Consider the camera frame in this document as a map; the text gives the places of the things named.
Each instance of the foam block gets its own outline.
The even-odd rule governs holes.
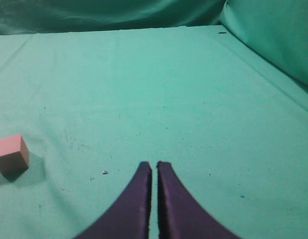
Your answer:
[[[0,172],[2,175],[29,168],[29,150],[21,135],[0,139]]]

